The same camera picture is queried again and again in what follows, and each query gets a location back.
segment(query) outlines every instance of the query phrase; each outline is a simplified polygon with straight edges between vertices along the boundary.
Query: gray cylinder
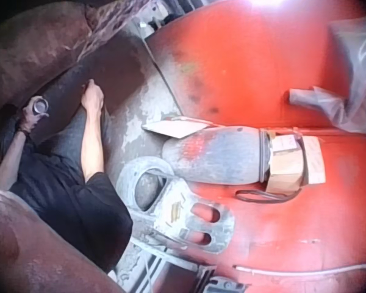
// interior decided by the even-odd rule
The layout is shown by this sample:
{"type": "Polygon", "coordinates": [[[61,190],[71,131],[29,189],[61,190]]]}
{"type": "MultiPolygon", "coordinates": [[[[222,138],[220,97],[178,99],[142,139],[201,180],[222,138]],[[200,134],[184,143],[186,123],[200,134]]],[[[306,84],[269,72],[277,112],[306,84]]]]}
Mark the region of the gray cylinder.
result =
{"type": "Polygon", "coordinates": [[[198,131],[165,142],[162,158],[189,181],[241,185],[262,182],[268,170],[270,147],[265,132],[246,126],[198,131]]]}

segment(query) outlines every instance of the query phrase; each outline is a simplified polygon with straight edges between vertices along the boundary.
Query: hand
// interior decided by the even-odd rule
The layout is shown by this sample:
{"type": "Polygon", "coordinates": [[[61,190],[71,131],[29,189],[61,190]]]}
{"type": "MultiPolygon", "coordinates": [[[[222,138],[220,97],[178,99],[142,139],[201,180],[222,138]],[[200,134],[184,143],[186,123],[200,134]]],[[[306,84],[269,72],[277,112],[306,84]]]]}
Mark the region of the hand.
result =
{"type": "Polygon", "coordinates": [[[35,125],[37,125],[38,121],[41,120],[43,117],[49,117],[47,113],[41,113],[34,115],[32,108],[34,106],[34,102],[36,99],[41,98],[41,96],[35,96],[30,99],[29,104],[23,108],[23,116],[20,121],[20,129],[27,131],[28,133],[33,130],[35,125]]]}
{"type": "Polygon", "coordinates": [[[90,79],[81,98],[81,104],[88,113],[100,113],[103,107],[104,95],[101,88],[90,79]]]}

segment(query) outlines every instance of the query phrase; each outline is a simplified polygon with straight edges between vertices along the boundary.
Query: black t-shirt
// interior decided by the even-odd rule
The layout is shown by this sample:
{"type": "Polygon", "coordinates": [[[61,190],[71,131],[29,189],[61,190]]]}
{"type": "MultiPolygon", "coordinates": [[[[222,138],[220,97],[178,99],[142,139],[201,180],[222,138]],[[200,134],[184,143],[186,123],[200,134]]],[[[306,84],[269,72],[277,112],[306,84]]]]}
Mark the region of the black t-shirt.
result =
{"type": "Polygon", "coordinates": [[[10,191],[105,272],[129,243],[131,217],[105,173],[79,184],[61,158],[26,152],[10,191]]]}

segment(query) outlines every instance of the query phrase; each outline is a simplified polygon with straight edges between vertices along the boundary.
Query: black wire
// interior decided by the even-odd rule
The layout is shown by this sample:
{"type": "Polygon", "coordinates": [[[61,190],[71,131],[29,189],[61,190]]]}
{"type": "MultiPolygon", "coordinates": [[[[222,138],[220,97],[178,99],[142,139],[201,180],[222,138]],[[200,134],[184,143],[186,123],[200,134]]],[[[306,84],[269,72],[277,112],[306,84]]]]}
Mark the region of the black wire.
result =
{"type": "Polygon", "coordinates": [[[273,203],[285,203],[294,199],[299,193],[301,189],[298,189],[296,192],[292,193],[291,195],[286,194],[271,194],[268,192],[264,192],[261,190],[238,190],[235,193],[235,197],[238,200],[245,201],[246,203],[263,203],[263,204],[273,204],[273,203]],[[253,195],[260,195],[262,197],[270,198],[269,200],[257,200],[253,198],[247,198],[242,194],[253,194],[253,195]]]}

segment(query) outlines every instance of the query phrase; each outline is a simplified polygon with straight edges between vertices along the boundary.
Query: white plastic sheet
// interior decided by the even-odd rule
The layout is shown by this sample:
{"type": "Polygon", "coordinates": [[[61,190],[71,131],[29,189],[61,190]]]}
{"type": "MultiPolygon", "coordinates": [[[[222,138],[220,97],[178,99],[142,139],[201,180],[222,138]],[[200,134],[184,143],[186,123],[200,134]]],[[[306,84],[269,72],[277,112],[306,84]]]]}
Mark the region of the white plastic sheet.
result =
{"type": "Polygon", "coordinates": [[[291,89],[290,103],[322,110],[334,126],[366,134],[366,17],[335,21],[331,23],[331,30],[350,61],[350,96],[345,101],[319,87],[291,89]]]}

